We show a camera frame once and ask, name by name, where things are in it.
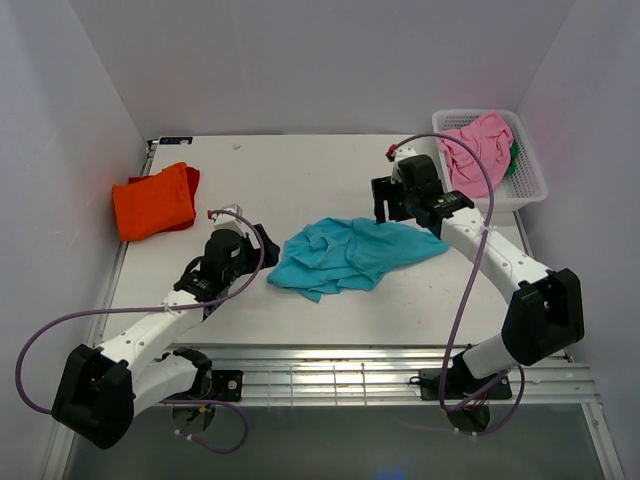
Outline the turquoise t shirt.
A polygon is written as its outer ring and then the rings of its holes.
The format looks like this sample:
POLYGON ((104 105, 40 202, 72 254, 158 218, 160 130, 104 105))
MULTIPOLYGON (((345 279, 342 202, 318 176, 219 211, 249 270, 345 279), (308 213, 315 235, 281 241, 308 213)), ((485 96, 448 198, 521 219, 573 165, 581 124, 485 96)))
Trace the turquoise t shirt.
POLYGON ((387 273, 447 250, 434 234, 406 224, 327 217, 285 242, 267 281, 318 303, 344 290, 371 291, 387 273))

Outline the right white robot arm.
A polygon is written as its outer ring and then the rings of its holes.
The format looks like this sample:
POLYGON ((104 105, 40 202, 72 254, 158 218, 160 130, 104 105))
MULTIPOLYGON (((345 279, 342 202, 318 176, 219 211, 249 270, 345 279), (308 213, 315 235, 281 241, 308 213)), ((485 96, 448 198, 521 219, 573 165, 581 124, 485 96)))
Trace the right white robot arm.
POLYGON ((459 191, 443 189, 433 160, 414 155, 395 162, 371 182, 379 223, 413 219, 472 262, 508 305, 499 333, 446 362, 442 394, 474 397, 497 374, 532 366, 580 342, 585 335, 581 284, 568 268, 553 270, 531 259, 459 191))

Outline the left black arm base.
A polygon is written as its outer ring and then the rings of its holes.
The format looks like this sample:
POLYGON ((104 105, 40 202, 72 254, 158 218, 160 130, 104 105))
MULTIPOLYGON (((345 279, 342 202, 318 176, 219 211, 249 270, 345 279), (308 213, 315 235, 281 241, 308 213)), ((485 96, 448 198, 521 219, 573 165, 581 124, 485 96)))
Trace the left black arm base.
POLYGON ((242 399, 244 372, 242 370, 212 370, 207 373, 199 387, 176 393, 169 400, 217 400, 240 402, 242 399))

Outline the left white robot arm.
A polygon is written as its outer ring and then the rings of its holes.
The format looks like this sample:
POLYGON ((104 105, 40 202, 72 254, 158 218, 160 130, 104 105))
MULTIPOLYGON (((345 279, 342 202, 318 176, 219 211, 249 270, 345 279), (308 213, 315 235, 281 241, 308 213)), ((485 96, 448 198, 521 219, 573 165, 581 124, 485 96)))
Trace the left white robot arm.
POLYGON ((241 277, 275 266, 280 248, 260 224, 217 227, 159 309, 119 335, 68 356, 51 415, 101 449, 114 446, 135 416, 171 397, 200 400, 212 389, 203 353, 169 346, 222 304, 241 277))

